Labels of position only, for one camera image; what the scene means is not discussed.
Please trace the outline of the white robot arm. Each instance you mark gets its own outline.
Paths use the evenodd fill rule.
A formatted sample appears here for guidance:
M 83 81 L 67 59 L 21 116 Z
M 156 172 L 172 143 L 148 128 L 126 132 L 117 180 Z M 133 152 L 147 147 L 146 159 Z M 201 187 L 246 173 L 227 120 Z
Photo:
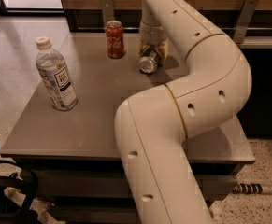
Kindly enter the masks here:
M 184 0 L 142 1 L 189 73 L 119 106 L 123 168 L 142 224 L 212 224 L 182 144 L 240 111 L 251 94 L 251 69 L 230 36 Z

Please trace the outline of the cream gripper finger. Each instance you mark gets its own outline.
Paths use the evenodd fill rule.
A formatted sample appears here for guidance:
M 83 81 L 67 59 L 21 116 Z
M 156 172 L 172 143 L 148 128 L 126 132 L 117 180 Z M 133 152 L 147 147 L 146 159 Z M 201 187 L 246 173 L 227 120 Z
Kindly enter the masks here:
M 168 40 L 166 39 L 162 43 L 158 44 L 157 50 L 161 57 L 160 65 L 164 65 L 168 54 Z
M 150 44 L 140 41 L 138 54 L 140 58 L 148 57 L 150 55 Z

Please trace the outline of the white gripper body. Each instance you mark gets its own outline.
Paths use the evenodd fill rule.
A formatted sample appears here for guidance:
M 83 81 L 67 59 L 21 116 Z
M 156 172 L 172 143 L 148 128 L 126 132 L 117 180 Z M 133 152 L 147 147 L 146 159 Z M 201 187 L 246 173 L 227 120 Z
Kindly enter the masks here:
M 167 42 L 167 35 L 159 23 L 147 24 L 144 21 L 139 27 L 140 41 L 144 44 L 161 46 Z

